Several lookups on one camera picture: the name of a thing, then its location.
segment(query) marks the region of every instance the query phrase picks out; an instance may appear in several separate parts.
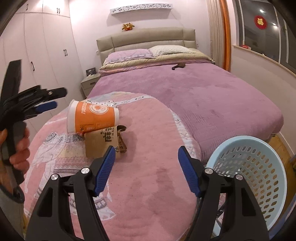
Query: wooden floor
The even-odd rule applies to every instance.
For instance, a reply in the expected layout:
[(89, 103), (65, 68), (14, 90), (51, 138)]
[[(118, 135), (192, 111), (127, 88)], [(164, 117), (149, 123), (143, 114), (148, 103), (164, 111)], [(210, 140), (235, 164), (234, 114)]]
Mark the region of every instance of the wooden floor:
[(280, 140), (278, 136), (273, 137), (269, 145), (277, 152), (279, 157), (281, 158), (281, 161), (283, 162), (283, 165), (285, 167), (286, 176), (287, 176), (287, 197), (284, 205), (283, 212), (287, 209), (289, 206), (291, 200), (293, 199), (295, 193), (296, 193), (296, 174), (293, 170), (293, 165), (290, 163), (291, 156), (289, 155), (286, 147)]

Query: laundry basket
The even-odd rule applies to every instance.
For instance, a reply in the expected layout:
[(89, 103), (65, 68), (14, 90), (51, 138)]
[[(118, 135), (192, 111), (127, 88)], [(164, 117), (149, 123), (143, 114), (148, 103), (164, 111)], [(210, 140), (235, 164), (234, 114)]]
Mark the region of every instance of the laundry basket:
[[(244, 176), (262, 210), (269, 230), (285, 204), (286, 172), (280, 157), (266, 142), (250, 136), (238, 136), (223, 142), (211, 155), (207, 166), (217, 173)], [(214, 235), (220, 233), (215, 223)]]

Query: purple bedspread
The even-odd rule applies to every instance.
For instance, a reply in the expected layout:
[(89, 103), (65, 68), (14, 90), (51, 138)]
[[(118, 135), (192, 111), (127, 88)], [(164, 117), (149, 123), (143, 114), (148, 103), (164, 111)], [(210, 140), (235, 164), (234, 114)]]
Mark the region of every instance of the purple bedspread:
[(162, 65), (102, 77), (89, 97), (125, 91), (153, 96), (172, 109), (207, 161), (225, 140), (249, 135), (266, 140), (281, 130), (279, 108), (260, 91), (213, 64)]

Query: wall shelf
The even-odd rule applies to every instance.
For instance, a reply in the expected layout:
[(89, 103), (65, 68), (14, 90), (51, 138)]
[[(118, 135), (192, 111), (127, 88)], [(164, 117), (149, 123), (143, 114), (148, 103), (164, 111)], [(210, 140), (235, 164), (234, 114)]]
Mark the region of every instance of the wall shelf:
[(172, 9), (172, 8), (173, 8), (173, 5), (171, 3), (136, 4), (136, 5), (129, 5), (129, 6), (110, 9), (110, 14), (113, 15), (120, 12), (129, 12), (129, 11), (141, 10), (141, 9)]

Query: gold chinese character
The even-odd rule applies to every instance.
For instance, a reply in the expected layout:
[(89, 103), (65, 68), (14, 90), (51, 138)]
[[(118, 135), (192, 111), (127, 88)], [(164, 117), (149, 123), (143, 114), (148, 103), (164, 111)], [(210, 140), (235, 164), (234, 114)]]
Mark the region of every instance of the gold chinese character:
[(262, 18), (258, 18), (257, 23), (260, 24), (260, 25), (262, 25), (262, 26), (264, 25)]

